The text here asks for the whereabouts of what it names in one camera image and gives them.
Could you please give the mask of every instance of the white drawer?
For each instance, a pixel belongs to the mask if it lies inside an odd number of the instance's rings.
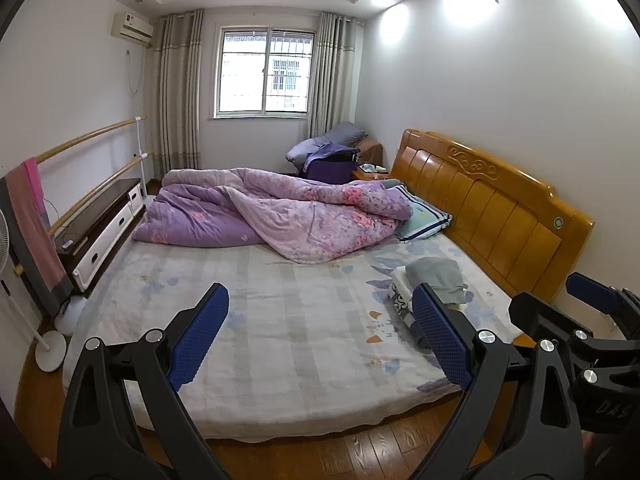
[[[142,208],[142,193],[140,184],[129,191],[129,207],[131,208],[131,213],[133,216],[135,216],[138,211],[140,211],[140,208]]]
[[[133,213],[131,212],[129,202],[120,210],[116,217],[109,222],[109,225],[102,231],[93,245],[89,247],[89,250],[82,257],[82,260],[80,260],[73,272],[73,276],[80,290],[83,292],[87,290],[95,273],[111,251],[111,248],[118,241],[124,229],[127,228],[132,218]]]

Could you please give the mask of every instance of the nightstand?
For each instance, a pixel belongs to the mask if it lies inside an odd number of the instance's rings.
[[[386,178],[391,178],[388,173],[367,173],[360,168],[353,170],[351,176],[354,180],[385,180]]]

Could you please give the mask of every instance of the pillow with striped border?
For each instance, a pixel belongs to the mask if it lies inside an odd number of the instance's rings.
[[[453,220],[452,215],[440,211],[436,206],[425,202],[419,196],[415,196],[404,184],[395,186],[393,189],[397,189],[409,201],[414,210],[411,218],[396,230],[396,237],[401,242],[428,238],[447,227]]]

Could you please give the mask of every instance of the air conditioner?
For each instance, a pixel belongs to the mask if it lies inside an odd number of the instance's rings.
[[[111,35],[123,40],[135,43],[149,44],[154,33],[153,25],[149,25],[144,20],[136,18],[128,12],[116,14],[113,18],[113,28]]]

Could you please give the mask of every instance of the bed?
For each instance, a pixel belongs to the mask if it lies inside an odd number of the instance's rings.
[[[469,284],[467,317],[512,341],[520,332],[509,322],[510,296],[528,290],[551,301],[593,222],[551,186],[432,132],[405,131],[391,174],[454,215],[444,234],[392,238],[312,266],[266,245],[128,240],[90,298],[63,380],[89,336],[135,340],[217,281],[230,292],[229,316],[196,379],[180,390],[206,438],[260,442],[342,431],[455,391],[395,315],[392,269],[426,255],[455,259]],[[151,428],[139,391],[128,390],[136,421]]]

